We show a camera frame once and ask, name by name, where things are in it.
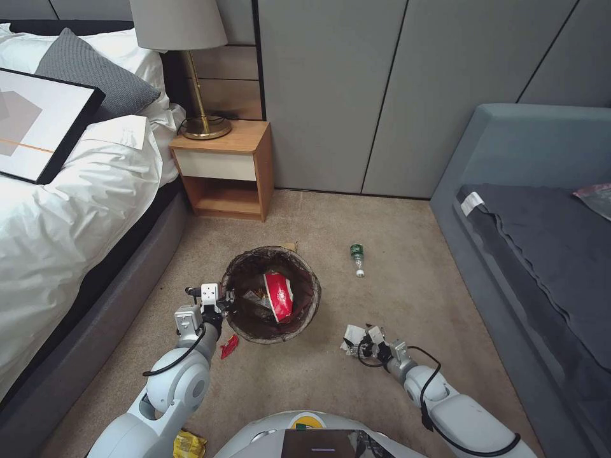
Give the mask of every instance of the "beige carpet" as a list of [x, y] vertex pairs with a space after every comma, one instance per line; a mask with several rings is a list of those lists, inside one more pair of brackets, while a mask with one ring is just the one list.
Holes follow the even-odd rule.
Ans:
[[[186, 428], [208, 439], [207, 456], [247, 422], [283, 410], [313, 409], [359, 420], [431, 457], [450, 457], [425, 430], [418, 409], [382, 369], [339, 350], [347, 324], [383, 325], [442, 361], [442, 373], [542, 457], [495, 347], [461, 280], [428, 202], [276, 191], [267, 222], [190, 218], [180, 247], [125, 338], [48, 441], [44, 457], [82, 458], [108, 422], [144, 385], [143, 370], [176, 341], [173, 312], [185, 286], [219, 281], [231, 259], [256, 246], [299, 241], [322, 301], [296, 339], [271, 346], [241, 341], [221, 361]], [[349, 246], [365, 247], [357, 279]], [[226, 326], [221, 343], [232, 334]], [[413, 355], [424, 364], [420, 355]]]

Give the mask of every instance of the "wooden nightstand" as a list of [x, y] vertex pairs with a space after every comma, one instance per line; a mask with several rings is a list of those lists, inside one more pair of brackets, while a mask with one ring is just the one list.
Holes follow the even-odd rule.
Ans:
[[274, 192], [271, 127], [266, 121], [231, 124], [217, 139], [175, 138], [172, 156], [196, 215], [265, 221]]

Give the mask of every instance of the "bed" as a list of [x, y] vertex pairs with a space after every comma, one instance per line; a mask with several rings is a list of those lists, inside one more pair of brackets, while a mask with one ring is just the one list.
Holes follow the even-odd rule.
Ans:
[[478, 107], [431, 201], [547, 456], [611, 455], [611, 110]]
[[[35, 34], [23, 38], [48, 48], [51, 37], [68, 27], [92, 36], [100, 53], [107, 43], [108, 55], [125, 51], [113, 62], [161, 89], [140, 116], [91, 124], [49, 185], [33, 190], [0, 177], [0, 190], [13, 194], [0, 209], [6, 237], [0, 447], [5, 454], [35, 456], [123, 337], [176, 250], [186, 205], [169, 141], [185, 117], [181, 105], [190, 106], [179, 57], [163, 55], [162, 66], [157, 53], [130, 51], [131, 22], [0, 20], [8, 22], [10, 28], [0, 25], [5, 67], [30, 65], [20, 60], [23, 43], [10, 48], [11, 60], [9, 34]], [[106, 34], [103, 42], [99, 34]]]

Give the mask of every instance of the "gray upholstered bed frame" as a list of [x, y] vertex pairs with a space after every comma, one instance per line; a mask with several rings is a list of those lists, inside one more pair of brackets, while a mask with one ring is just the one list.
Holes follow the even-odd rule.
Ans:
[[611, 109], [481, 105], [433, 194], [446, 237], [548, 457], [609, 457], [562, 390], [564, 374], [454, 206], [463, 184], [579, 188], [611, 181]]
[[[133, 27], [127, 21], [10, 21], [33, 33], [58, 34], [70, 27], [93, 34]], [[183, 66], [176, 54], [163, 56], [167, 93], [188, 104]], [[186, 222], [186, 202], [178, 193], [142, 244], [70, 334], [36, 368], [0, 412], [2, 456], [34, 457], [87, 388], [122, 339], [172, 259]]]

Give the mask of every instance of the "brass lamp base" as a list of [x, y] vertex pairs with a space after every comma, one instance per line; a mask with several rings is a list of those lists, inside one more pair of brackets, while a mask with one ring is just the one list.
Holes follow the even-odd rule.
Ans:
[[186, 121], [183, 135], [193, 140], [210, 140], [227, 135], [230, 131], [231, 123], [225, 118], [207, 119], [207, 123], [202, 118], [191, 118]]

